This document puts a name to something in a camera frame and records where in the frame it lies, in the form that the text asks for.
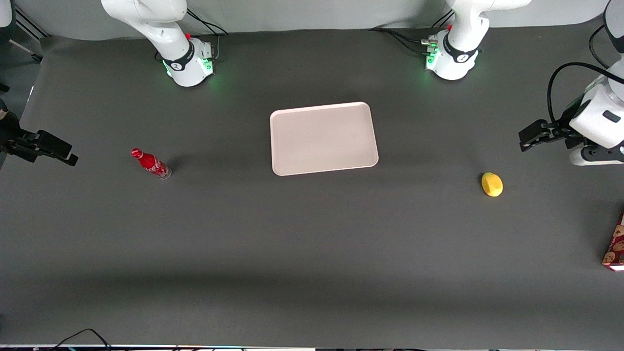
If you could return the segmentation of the right arm dark gripper body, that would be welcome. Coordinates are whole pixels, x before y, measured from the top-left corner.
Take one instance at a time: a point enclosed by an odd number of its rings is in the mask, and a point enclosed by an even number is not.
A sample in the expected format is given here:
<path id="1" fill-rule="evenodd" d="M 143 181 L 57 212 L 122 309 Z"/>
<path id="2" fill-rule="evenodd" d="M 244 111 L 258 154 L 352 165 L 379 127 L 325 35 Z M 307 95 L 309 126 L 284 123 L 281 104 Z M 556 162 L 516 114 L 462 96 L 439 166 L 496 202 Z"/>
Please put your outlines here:
<path id="1" fill-rule="evenodd" d="M 0 149 L 2 153 L 14 155 L 13 143 L 22 138 L 24 131 L 20 127 L 16 114 L 9 111 L 4 100 L 0 100 Z"/>

